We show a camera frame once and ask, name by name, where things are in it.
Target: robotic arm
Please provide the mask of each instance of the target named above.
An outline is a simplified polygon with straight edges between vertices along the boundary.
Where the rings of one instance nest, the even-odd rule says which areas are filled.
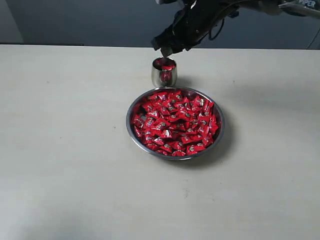
[[[295,16],[310,16],[320,19],[319,0],[156,0],[158,4],[178,2],[182,9],[178,11],[173,23],[163,33],[152,40],[154,50],[161,49],[164,57],[187,51],[198,45],[219,22],[224,24],[225,17],[235,18],[239,8],[252,9],[269,15],[281,12]]]

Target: stainless steel cup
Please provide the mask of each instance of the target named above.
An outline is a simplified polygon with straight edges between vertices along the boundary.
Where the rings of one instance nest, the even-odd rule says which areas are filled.
[[[152,62],[151,79],[156,88],[173,87],[177,78],[177,63],[171,58],[159,57]]]

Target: stainless steel bowl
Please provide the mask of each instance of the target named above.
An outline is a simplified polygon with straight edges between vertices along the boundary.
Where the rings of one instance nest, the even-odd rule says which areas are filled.
[[[163,90],[181,90],[181,93],[183,96],[187,96],[188,98],[192,98],[192,96],[194,95],[200,95],[205,99],[208,99],[210,102],[214,103],[214,107],[213,107],[213,114],[216,117],[216,121],[217,124],[219,126],[219,129],[217,130],[217,132],[214,135],[214,143],[211,144],[206,150],[200,151],[196,154],[193,155],[185,155],[185,156],[166,156],[163,154],[159,154],[155,151],[150,150],[149,148],[147,148],[146,146],[144,146],[139,139],[136,137],[135,132],[134,132],[134,128],[131,125],[131,118],[132,115],[134,114],[134,106],[136,104],[138,104],[144,97],[150,96],[152,94],[155,93],[159,93]],[[126,114],[126,129],[128,130],[128,133],[130,135],[130,137],[132,138],[132,140],[135,142],[135,144],[137,144],[141,149],[143,149],[144,151],[146,151],[149,154],[152,154],[156,157],[162,158],[162,159],[167,159],[167,160],[173,160],[173,161],[180,161],[180,160],[187,160],[187,159],[192,159],[192,158],[196,158],[199,157],[203,154],[208,153],[209,151],[211,151],[217,144],[218,142],[221,140],[221,138],[224,135],[224,131],[225,131],[225,118],[224,115],[220,109],[220,107],[215,103],[215,101],[213,101],[210,97],[208,97],[207,95],[203,94],[200,91],[194,90],[192,88],[187,88],[187,87],[179,87],[179,86],[174,86],[174,87],[159,87],[159,88],[155,88],[153,90],[147,91],[144,94],[142,94],[141,96],[139,96],[129,107],[129,110]]]

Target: bowl rim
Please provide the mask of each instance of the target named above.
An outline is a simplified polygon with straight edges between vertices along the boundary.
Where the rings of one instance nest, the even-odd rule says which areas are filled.
[[[152,151],[151,149],[147,148],[146,146],[144,146],[136,137],[135,133],[133,132],[132,128],[131,128],[131,112],[134,108],[134,106],[144,97],[150,95],[151,93],[153,93],[154,91],[158,91],[158,90],[185,90],[185,91],[190,91],[190,92],[194,92],[196,94],[199,94],[200,96],[208,99],[209,101],[214,103],[214,106],[216,108],[216,110],[218,111],[219,115],[220,115],[220,119],[221,119],[221,128],[220,128],[220,132],[218,137],[215,139],[214,143],[212,143],[208,148],[206,148],[203,151],[200,151],[196,154],[193,155],[185,155],[185,156],[166,156],[160,153],[157,153],[155,151]],[[137,97],[133,103],[130,105],[127,114],[126,114],[126,119],[125,119],[125,125],[126,125],[126,129],[129,133],[129,136],[131,137],[131,139],[134,141],[134,143],[141,148],[142,150],[146,151],[149,154],[152,154],[158,158],[162,158],[162,159],[166,159],[166,160],[172,160],[172,161],[182,161],[182,160],[188,160],[188,159],[192,159],[192,158],[197,158],[201,155],[204,155],[206,153],[208,153],[212,148],[214,148],[221,140],[221,138],[224,135],[225,132],[225,117],[224,114],[221,110],[221,108],[219,107],[219,105],[213,100],[211,99],[209,96],[207,96],[206,94],[189,88],[189,87],[184,87],[184,86],[164,86],[164,87],[157,87],[154,89],[151,89],[149,91],[146,91],[145,93],[141,94],[139,97]]]

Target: red candy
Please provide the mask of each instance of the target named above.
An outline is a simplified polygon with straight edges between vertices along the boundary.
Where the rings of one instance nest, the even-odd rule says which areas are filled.
[[[183,156],[185,156],[185,155],[186,155],[186,153],[183,152],[183,151],[180,151],[180,150],[174,151],[174,152],[172,153],[172,156],[173,156],[173,157],[183,157]]]
[[[181,91],[158,92],[134,106],[131,127],[143,145],[165,156],[193,155],[214,142],[214,103]]]

